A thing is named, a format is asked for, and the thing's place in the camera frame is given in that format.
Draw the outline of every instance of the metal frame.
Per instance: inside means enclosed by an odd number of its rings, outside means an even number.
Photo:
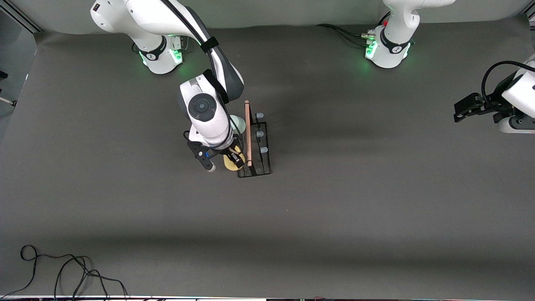
[[[521,13],[528,14],[530,20],[530,28],[532,31],[535,31],[535,0],[526,6]]]
[[[0,0],[0,9],[24,29],[34,34],[44,31],[9,0]]]
[[[53,296],[7,296],[8,300],[20,301],[54,301]],[[56,296],[58,301],[72,301],[72,296]],[[286,299],[286,298],[228,298],[228,297],[175,297],[175,296],[76,296],[76,301],[454,301],[451,299],[325,299],[314,297],[314,299]]]

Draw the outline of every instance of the yellow object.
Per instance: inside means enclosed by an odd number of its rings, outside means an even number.
[[[240,153],[240,158],[241,160],[243,160],[243,162],[245,163],[245,156],[241,153],[241,149],[239,146],[236,145],[236,147],[234,148],[235,151],[237,151],[238,153]],[[242,167],[238,168],[236,166],[236,164],[234,164],[234,162],[232,162],[227,156],[223,156],[223,161],[225,162],[225,167],[228,169],[228,170],[231,170],[231,171],[237,171]]]

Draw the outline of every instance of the gray backdrop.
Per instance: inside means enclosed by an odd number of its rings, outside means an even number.
[[[136,295],[533,300],[535,138],[452,118],[491,64],[533,53],[525,16],[422,25],[393,70],[326,28],[212,33],[246,82],[229,111],[266,114],[274,173],[209,174],[186,147],[193,44],[157,76],[126,36],[39,36],[1,149],[1,292],[29,279],[32,243]],[[25,293],[50,294],[60,264]]]
[[[91,19],[95,0],[11,0],[46,31],[103,33]],[[515,16],[531,0],[457,0],[419,10],[422,22],[470,22]],[[265,25],[371,24],[387,11],[382,0],[180,0],[210,28]]]

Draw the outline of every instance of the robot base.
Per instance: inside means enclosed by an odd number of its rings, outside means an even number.
[[[149,68],[152,73],[166,74],[174,70],[174,68],[182,63],[182,45],[179,36],[165,36],[166,47],[162,54],[154,61],[149,57],[144,57],[143,64]]]
[[[385,26],[383,25],[377,26],[376,28],[369,30],[368,34],[375,34],[376,37],[379,37],[379,34],[384,27]],[[401,61],[407,57],[409,48],[410,44],[405,49],[400,49],[398,54],[391,54],[388,47],[381,42],[381,39],[377,38],[368,45],[364,57],[381,68],[390,69],[398,66]]]

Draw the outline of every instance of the white wall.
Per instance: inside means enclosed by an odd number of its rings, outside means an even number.
[[[101,33],[89,9],[94,0],[11,0],[46,31]],[[381,0],[180,0],[211,28],[262,25],[372,24]],[[497,20],[518,14],[530,0],[457,0],[453,5],[421,10],[422,22]]]

